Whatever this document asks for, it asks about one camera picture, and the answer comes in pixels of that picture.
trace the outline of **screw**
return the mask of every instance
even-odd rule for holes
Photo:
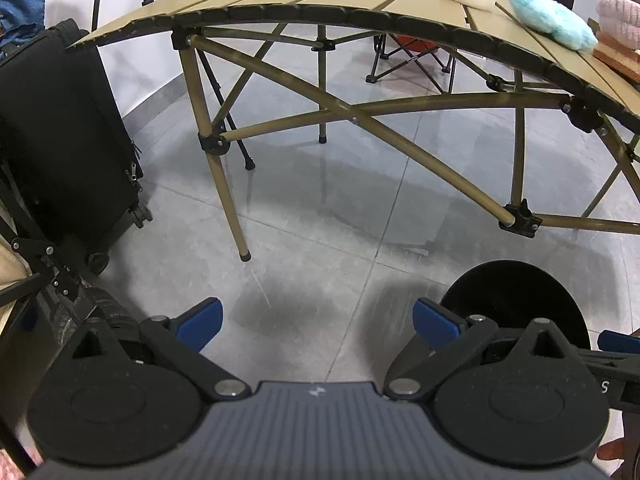
[[[162,326],[169,326],[169,318],[167,316],[151,316],[149,319],[151,321],[155,321],[156,323],[161,323]]]
[[[246,390],[246,384],[238,379],[223,379],[218,381],[213,389],[223,397],[236,397]]]
[[[389,389],[396,395],[413,395],[420,391],[420,383],[415,379],[400,377],[389,383]]]

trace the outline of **black plastic joint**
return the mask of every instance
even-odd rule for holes
[[[562,105],[562,111],[569,117],[573,126],[587,133],[601,128],[604,124],[598,109],[578,97],[571,97],[569,102]]]
[[[527,238],[533,238],[536,235],[540,224],[542,224],[542,218],[533,216],[533,213],[527,206],[526,198],[522,199],[520,205],[507,204],[504,208],[515,217],[516,221],[510,226],[498,222],[500,229],[510,233],[516,233],[520,236],[526,236]]]
[[[330,52],[335,50],[335,41],[334,40],[316,40],[319,43],[322,43],[322,46],[312,46],[311,50],[314,52]]]
[[[174,28],[171,33],[171,44],[174,50],[187,50],[190,46],[187,43],[187,38],[191,34],[199,34],[201,31],[197,28]]]
[[[489,74],[486,86],[489,90],[493,90],[494,92],[504,92],[504,88],[502,86],[506,83],[507,82],[499,75]]]
[[[207,137],[203,137],[198,134],[198,139],[200,140],[200,147],[202,148],[202,151],[209,153],[209,155],[226,155],[226,152],[229,151],[229,147],[231,147],[231,143],[219,134],[211,134]]]

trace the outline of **black metal bracket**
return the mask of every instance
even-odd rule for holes
[[[638,160],[638,156],[636,155],[636,150],[631,148],[628,144],[626,145],[625,150],[626,156],[628,156],[629,160],[633,162],[634,160]]]
[[[569,102],[562,105],[562,111],[569,117],[573,126],[586,133],[597,130],[604,124],[598,109],[579,97],[571,97]]]
[[[51,280],[51,285],[56,291],[71,301],[78,298],[79,282],[71,277],[66,269],[60,269]]]
[[[27,256],[51,256],[54,253],[54,246],[47,240],[32,240],[30,238],[14,238],[11,240],[11,248],[14,253],[20,254],[23,258]]]
[[[526,198],[522,199],[520,205],[507,204],[504,208],[515,217],[516,221],[510,226],[498,222],[500,229],[526,236],[527,238],[533,238],[536,235],[536,231],[540,227],[540,224],[542,224],[542,218],[533,216],[533,213],[527,206]]]
[[[504,92],[503,86],[506,85],[507,82],[502,79],[499,75],[489,74],[489,79],[486,82],[486,86],[489,90],[493,90],[494,92]]]
[[[174,50],[187,50],[190,48],[187,38],[192,34],[200,34],[201,32],[199,28],[174,28],[171,33],[171,44]]]
[[[219,134],[211,134],[207,137],[198,134],[198,140],[200,141],[202,150],[209,153],[209,155],[226,155],[226,152],[228,152],[231,147],[231,143]]]
[[[219,123],[213,125],[213,134],[222,135],[226,133],[225,120],[222,119]]]
[[[311,47],[311,50],[313,50],[314,52],[330,52],[332,50],[335,50],[334,40],[321,40],[320,38],[317,38],[316,41],[318,43],[322,43],[322,46]]]

